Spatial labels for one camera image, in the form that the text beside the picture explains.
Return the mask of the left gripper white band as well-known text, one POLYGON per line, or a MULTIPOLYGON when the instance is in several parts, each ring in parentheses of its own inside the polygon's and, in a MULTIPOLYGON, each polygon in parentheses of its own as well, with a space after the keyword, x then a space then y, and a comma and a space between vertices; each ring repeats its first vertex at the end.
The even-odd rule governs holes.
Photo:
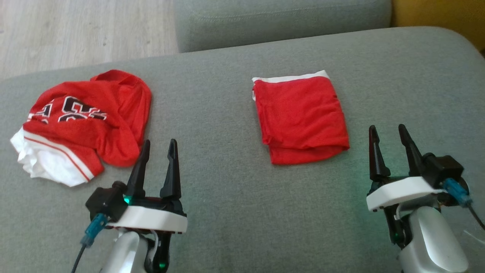
MULTIPOLYGON (((145 140, 128 179, 126 196, 146 196, 144 178, 149 158, 150 140, 145 140)), ((185 233, 188 227, 180 200, 180 163, 175 139, 170 141, 167 158, 161 198, 131 200, 121 219, 108 223, 108 228, 118 231, 118 237, 106 262, 106 273, 168 272, 171 237, 185 233)))

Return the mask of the red shorts with white stripe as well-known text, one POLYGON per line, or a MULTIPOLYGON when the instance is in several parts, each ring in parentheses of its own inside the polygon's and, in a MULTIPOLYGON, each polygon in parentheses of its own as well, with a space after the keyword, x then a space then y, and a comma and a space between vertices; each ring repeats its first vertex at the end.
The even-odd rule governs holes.
POLYGON ((325 70, 252 81, 262 143, 272 164, 318 162, 350 149, 341 102, 325 70))

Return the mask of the yellow furniture piece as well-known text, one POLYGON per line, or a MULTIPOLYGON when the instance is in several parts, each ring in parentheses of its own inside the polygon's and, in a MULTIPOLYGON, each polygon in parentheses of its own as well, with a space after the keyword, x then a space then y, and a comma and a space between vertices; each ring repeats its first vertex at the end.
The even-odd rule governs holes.
POLYGON ((433 26, 455 31, 485 52, 485 0, 392 0, 393 27, 433 26))

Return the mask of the grey sofa side cushion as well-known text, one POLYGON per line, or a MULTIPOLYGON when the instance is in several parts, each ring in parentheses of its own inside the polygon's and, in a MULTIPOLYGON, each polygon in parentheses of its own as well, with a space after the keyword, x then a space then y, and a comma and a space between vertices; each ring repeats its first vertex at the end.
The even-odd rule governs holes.
POLYGON ((174 0, 180 52, 382 29, 391 0, 174 0))

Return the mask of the grey sofa seat cushion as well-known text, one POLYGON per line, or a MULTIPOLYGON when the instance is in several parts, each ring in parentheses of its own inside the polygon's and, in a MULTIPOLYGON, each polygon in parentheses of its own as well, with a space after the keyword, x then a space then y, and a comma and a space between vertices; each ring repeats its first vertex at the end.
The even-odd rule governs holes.
POLYGON ((144 188, 158 196, 172 138, 180 154, 188 230, 172 237, 169 272, 398 273, 385 216, 369 212, 368 128, 392 175, 408 173, 398 125, 422 153, 460 162, 485 220, 485 58, 435 27, 339 33, 93 67, 0 82, 0 273, 69 273, 97 187, 127 181, 107 166, 70 188, 32 179, 10 138, 42 92, 119 69, 152 91, 144 188), (350 149, 274 166, 252 100, 253 77, 325 70, 345 114, 350 149))

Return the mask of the red basketball jersey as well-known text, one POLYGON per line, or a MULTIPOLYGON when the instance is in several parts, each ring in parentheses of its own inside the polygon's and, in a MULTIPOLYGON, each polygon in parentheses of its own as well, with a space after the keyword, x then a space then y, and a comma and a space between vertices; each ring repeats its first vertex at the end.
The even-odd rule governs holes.
POLYGON ((139 77, 110 70, 43 92, 10 139, 31 178, 75 187, 139 157, 152 93, 139 77))

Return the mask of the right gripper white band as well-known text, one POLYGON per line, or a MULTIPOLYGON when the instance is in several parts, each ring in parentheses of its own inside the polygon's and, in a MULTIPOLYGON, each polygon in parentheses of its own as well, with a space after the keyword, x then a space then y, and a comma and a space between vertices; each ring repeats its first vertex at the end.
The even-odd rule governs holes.
MULTIPOLYGON (((382 210, 389 229, 390 242, 403 249, 412 240, 409 224, 400 215, 402 209, 414 211, 421 206, 437 208, 438 194, 445 193, 443 189, 432 188, 424 178, 420 177, 423 170, 422 155, 404 124, 398 126, 402 145, 405 147, 409 176, 390 182, 371 190, 367 197, 367 208, 370 212, 382 210)), ((380 138, 375 126, 369 127, 369 177, 379 181, 390 177, 379 147, 380 138)))

